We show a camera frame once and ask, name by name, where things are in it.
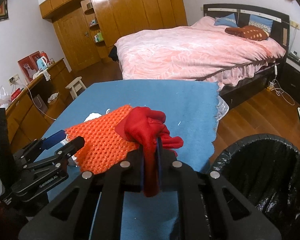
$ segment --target black headboard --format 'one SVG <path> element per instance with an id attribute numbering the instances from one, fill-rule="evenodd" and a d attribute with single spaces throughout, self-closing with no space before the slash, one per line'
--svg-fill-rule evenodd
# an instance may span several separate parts
<path id="1" fill-rule="evenodd" d="M 278 42 L 287 52 L 289 52 L 290 42 L 290 17 L 287 14 L 262 8 L 253 5 L 216 3 L 203 5 L 204 16 L 225 17 L 234 13 L 238 27 L 242 28 L 249 24 L 250 15 L 254 14 L 263 18 L 273 20 L 270 37 Z"/>

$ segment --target red glove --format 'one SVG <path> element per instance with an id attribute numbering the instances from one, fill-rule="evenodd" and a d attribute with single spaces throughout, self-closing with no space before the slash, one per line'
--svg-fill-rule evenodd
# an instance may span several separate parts
<path id="1" fill-rule="evenodd" d="M 115 131 L 125 140 L 143 146 L 145 158 L 144 193 L 147 197 L 159 192 L 158 174 L 155 167 L 157 138 L 161 137 L 163 148 L 177 149 L 183 146 L 180 137 L 172 138 L 164 125 L 166 115 L 149 107 L 136 107 L 116 126 Z"/>

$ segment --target wall socket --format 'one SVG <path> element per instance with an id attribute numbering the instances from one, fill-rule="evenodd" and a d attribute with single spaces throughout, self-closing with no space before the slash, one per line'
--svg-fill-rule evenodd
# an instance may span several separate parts
<path id="1" fill-rule="evenodd" d="M 9 78 L 9 84 L 12 86 L 17 80 L 19 80 L 19 74 L 15 74 L 11 78 Z"/>
<path id="2" fill-rule="evenodd" d="M 290 21 L 290 25 L 298 30 L 300 30 L 300 24 L 294 21 Z"/>

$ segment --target red thermos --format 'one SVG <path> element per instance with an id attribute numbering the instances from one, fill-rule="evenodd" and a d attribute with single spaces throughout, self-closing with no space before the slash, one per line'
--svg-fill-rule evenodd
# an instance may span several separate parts
<path id="1" fill-rule="evenodd" d="M 45 53 L 44 51 L 42 51 L 40 54 L 41 54 L 41 57 L 45 56 L 45 58 L 47 59 L 47 62 L 50 63 L 50 60 L 48 58 L 47 53 Z"/>

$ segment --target pink blanket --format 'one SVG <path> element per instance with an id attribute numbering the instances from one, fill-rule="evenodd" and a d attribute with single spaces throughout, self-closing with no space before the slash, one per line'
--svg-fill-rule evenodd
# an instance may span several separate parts
<path id="1" fill-rule="evenodd" d="M 203 17 L 192 26 L 144 30 L 120 38 L 123 79 L 181 79 L 236 86 L 262 66 L 283 57 L 275 40 L 250 41 L 225 33 L 226 26 Z"/>

